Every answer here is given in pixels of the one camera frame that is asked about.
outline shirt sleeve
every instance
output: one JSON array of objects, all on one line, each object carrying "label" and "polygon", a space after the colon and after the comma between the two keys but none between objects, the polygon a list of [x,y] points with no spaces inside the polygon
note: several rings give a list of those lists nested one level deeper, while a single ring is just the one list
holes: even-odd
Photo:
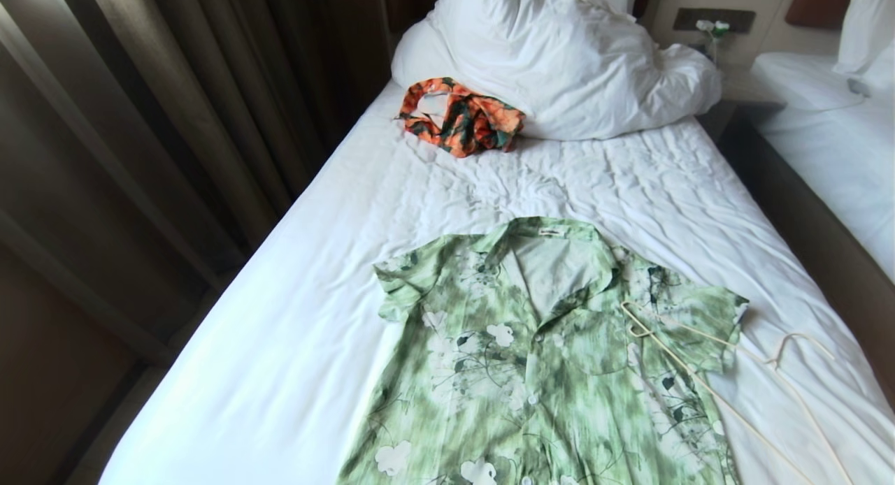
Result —
[{"label": "shirt sleeve", "polygon": [[373,265],[386,299],[380,317],[387,321],[405,322],[438,280],[443,265],[445,238],[393,256]]},{"label": "shirt sleeve", "polygon": [[646,298],[630,310],[695,370],[730,368],[749,300],[723,287],[701,287],[661,266],[653,266],[650,278]]}]

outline headboard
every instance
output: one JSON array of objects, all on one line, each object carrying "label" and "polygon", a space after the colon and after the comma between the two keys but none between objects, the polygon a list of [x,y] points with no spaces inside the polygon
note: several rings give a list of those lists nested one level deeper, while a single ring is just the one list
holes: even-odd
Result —
[{"label": "headboard", "polygon": [[[403,33],[407,27],[422,20],[435,6],[438,0],[386,0],[386,11],[389,16],[389,30],[393,33]],[[640,17],[646,11],[649,0],[635,0],[633,2],[633,16]]]},{"label": "headboard", "polygon": [[851,0],[792,0],[786,23],[792,26],[842,29]]}]

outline shirt pocket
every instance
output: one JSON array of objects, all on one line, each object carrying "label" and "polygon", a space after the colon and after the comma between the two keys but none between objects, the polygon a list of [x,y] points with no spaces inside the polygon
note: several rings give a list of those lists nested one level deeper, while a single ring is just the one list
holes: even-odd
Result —
[{"label": "shirt pocket", "polygon": [[604,375],[627,366],[629,336],[621,316],[578,310],[562,317],[551,333],[566,364],[586,375]]}]

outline mattress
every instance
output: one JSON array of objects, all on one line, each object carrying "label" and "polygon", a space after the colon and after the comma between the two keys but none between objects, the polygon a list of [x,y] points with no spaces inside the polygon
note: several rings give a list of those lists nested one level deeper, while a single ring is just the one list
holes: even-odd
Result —
[{"label": "mattress", "polygon": [[752,74],[789,105],[755,126],[895,282],[892,100],[849,99],[834,64],[835,57],[760,55]]},{"label": "mattress", "polygon": [[[856,483],[895,476],[895,415],[859,346],[693,118],[605,141],[521,139],[451,157],[394,121],[389,84],[269,234],[115,448],[103,485],[335,481],[401,326],[377,316],[371,264],[514,217],[604,236],[752,301],[741,344],[802,393]],[[767,367],[738,355],[710,383],[817,484],[841,483],[821,438]],[[799,483],[722,411],[745,484]]]}]

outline bedside table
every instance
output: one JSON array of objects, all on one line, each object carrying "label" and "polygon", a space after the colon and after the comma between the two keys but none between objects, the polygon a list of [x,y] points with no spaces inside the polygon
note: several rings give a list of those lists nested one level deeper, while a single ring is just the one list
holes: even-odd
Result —
[{"label": "bedside table", "polygon": [[722,69],[722,74],[722,100],[705,115],[696,117],[715,144],[718,144],[738,107],[750,112],[761,110],[767,113],[786,107],[785,101],[752,77],[749,68],[729,66]]}]

